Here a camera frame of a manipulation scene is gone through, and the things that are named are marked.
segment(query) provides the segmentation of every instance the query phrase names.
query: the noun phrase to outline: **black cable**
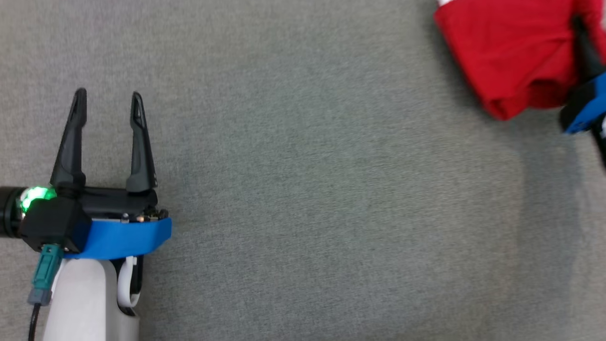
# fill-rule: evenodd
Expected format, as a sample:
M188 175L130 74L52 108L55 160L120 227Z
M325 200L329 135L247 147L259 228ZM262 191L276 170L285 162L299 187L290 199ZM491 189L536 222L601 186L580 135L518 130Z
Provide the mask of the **black cable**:
M36 337L36 324L38 324L38 314L40 313L40 303L34 304L34 309L32 310L32 317L30 319L30 333L29 333L29 341L34 341Z

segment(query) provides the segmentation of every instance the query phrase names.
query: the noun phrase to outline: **white strap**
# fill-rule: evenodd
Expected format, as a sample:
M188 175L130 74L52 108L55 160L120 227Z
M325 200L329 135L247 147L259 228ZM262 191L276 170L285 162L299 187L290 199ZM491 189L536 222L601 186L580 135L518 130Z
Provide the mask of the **white strap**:
M139 302L139 294L130 294L130 280L133 278L133 267L137 257L126 257L118 275L118 305L123 308L134 308Z

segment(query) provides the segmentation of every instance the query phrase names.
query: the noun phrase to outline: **black object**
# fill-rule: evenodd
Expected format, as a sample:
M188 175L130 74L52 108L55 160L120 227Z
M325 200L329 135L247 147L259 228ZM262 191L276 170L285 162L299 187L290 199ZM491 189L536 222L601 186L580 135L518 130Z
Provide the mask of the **black object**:
M50 184L54 187L68 183L82 189L86 184L86 176L82 173L82 128L85 124L86 90L80 88L74 94L53 174L50 177Z
M0 187L0 237L19 238L21 213L17 198L24 187Z
M121 219L128 214L129 221L147 211L154 211L158 204L156 191L129 193L125 189L85 187L80 203L91 218Z
M139 294L143 285L143 255L137 257L137 264L133 266L133 275L130 279L130 294Z
M130 163L130 177L126 180L126 191L140 193L156 187L156 169L153 164L152 146L143 100L138 92L133 93L130 105L130 126L133 129L133 154Z
M606 167L606 66L601 62L580 17L573 18L574 53L582 84L571 94L560 111L560 125L566 133L591 130Z
M75 198L34 200L21 223L21 238L36 251L44 244L56 244L66 252L80 253L92 223Z
M30 318L30 331L27 333L27 340L34 341L36 338L36 325L38 324L38 315L40 314L40 303L34 304L32 317Z
M589 130L592 122L602 113L584 109L602 95L595 80L606 72L606 67L602 65L601 57L591 43L589 32L581 17L575 16L571 24L575 36L575 64L581 84L570 94L568 103L560 111L559 121L564 132L578 133Z

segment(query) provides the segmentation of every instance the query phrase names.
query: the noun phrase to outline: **blue tape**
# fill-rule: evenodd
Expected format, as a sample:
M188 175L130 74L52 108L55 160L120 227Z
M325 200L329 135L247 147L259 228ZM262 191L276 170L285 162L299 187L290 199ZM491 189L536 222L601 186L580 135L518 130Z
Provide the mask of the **blue tape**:
M84 252L64 258L117 259L153 252L172 235L170 218L146 223L93 221Z

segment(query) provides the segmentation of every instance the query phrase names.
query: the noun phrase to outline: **gray carpet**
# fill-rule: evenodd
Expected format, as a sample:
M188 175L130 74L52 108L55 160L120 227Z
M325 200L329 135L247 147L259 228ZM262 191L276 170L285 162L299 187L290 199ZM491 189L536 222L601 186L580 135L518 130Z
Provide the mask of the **gray carpet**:
M489 118L434 10L3 1L0 184L48 182L84 86L88 184L123 186L138 90L175 220L142 340L606 339L590 138L556 111ZM0 339L24 340L36 254L0 246Z

